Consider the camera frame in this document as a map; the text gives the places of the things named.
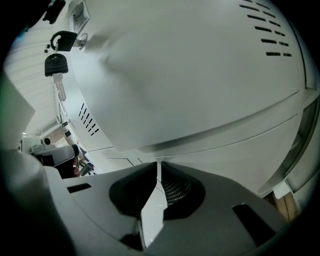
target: black panel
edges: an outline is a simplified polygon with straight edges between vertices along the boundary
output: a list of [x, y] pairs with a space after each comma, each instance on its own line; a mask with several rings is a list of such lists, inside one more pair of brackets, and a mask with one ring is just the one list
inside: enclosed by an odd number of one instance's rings
[[232, 209], [257, 246], [276, 234], [247, 204], [237, 205]]
[[204, 186], [199, 180], [165, 162], [161, 167], [161, 184], [168, 205], [163, 212], [163, 220], [189, 217], [205, 199]]
[[157, 163], [153, 162], [112, 184], [109, 197], [119, 212], [139, 218], [156, 185]]

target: key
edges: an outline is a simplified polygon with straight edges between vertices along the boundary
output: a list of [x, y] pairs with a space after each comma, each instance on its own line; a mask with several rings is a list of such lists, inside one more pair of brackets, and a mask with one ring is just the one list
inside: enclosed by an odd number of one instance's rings
[[60, 53], [49, 55], [44, 62], [44, 75], [51, 77], [56, 73], [68, 73], [68, 63], [65, 56]]

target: wooden surface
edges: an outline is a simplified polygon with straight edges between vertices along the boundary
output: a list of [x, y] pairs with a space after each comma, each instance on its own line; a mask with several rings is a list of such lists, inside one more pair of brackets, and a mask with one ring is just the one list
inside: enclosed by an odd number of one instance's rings
[[299, 215], [298, 208], [291, 193], [277, 199], [272, 192], [268, 194], [264, 200], [275, 207], [287, 222], [291, 222]]

